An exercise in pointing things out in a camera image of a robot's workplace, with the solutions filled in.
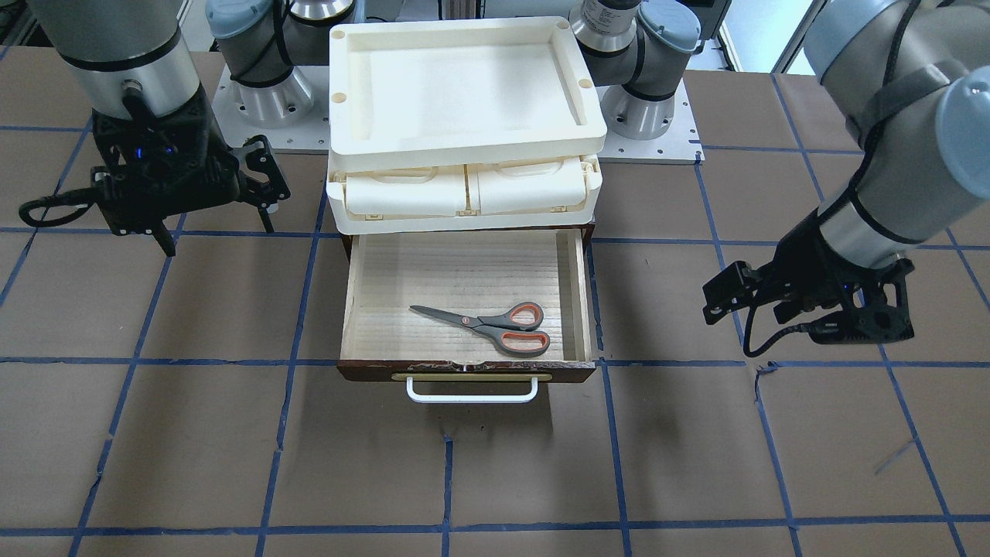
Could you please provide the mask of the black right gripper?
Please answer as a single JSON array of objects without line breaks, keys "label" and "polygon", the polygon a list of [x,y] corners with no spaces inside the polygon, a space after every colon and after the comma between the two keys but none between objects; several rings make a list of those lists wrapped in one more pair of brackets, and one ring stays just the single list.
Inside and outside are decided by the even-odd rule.
[{"label": "black right gripper", "polygon": [[163,219],[233,201],[276,211],[290,196],[265,135],[225,144],[204,88],[151,126],[93,113],[92,133],[108,186],[97,202],[116,235],[148,233],[166,257],[176,241]]}]

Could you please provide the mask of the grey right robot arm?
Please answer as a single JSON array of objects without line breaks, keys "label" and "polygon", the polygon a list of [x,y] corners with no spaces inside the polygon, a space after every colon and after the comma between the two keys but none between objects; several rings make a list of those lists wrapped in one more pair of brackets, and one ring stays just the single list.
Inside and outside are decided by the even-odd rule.
[{"label": "grey right robot arm", "polygon": [[356,1],[209,1],[205,16],[229,71],[213,100],[166,1],[32,1],[32,13],[93,106],[102,159],[88,187],[23,203],[31,227],[74,222],[96,206],[117,236],[149,235],[166,256],[166,218],[229,203],[270,215],[291,193],[276,148],[322,142],[315,67]]}]

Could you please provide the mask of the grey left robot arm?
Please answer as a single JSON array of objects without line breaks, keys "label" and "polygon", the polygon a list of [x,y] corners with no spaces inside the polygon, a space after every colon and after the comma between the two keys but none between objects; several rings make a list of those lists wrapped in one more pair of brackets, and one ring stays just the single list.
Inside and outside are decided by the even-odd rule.
[{"label": "grey left robot arm", "polygon": [[818,344],[913,337],[906,258],[988,198],[986,1],[828,1],[804,53],[863,149],[845,188],[777,245],[704,285],[707,324],[773,304]]}]

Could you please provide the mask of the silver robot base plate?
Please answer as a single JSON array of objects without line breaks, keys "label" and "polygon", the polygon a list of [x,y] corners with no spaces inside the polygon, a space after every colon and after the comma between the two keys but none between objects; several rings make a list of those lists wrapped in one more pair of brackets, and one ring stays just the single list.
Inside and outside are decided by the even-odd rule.
[{"label": "silver robot base plate", "polygon": [[[279,154],[328,154],[329,107],[326,95],[329,87],[328,67],[302,67],[302,73],[312,86],[311,110],[298,121],[275,129],[262,129],[243,115],[237,104],[236,85],[230,80],[229,68],[224,67],[213,96],[212,109],[227,144],[241,147],[248,138],[265,135]],[[691,163],[705,159],[702,142],[688,99],[685,84],[678,85],[674,96],[676,105],[672,122],[665,134],[646,141],[634,141],[608,131],[604,148],[598,154],[601,162],[633,163]]]}]

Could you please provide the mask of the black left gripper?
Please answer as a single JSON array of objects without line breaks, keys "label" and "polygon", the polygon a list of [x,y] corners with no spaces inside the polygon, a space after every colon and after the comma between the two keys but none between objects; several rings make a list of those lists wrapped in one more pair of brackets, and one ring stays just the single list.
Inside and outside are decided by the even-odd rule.
[{"label": "black left gripper", "polygon": [[913,338],[902,258],[885,268],[848,263],[826,244],[816,212],[783,237],[773,260],[752,268],[734,261],[703,286],[704,320],[714,325],[729,313],[774,301],[783,328],[766,344],[807,333],[817,344],[885,344]]}]

